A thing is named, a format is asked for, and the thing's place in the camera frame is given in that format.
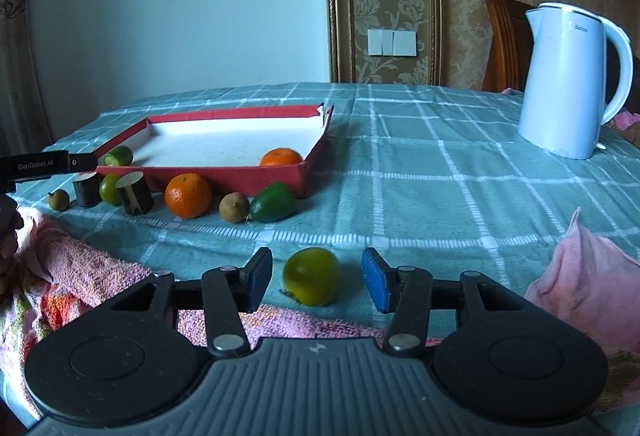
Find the person's left hand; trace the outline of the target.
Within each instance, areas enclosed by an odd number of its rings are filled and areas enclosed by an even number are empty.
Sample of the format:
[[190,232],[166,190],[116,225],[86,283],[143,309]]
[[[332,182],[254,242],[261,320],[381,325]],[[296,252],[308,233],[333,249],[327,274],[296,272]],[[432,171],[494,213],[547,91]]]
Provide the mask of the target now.
[[6,195],[1,196],[1,208],[6,205],[11,207],[11,218],[6,228],[1,230],[0,249],[0,295],[5,297],[9,293],[11,280],[14,274],[14,255],[18,250],[17,232],[24,227],[24,219],[16,208],[16,202]]

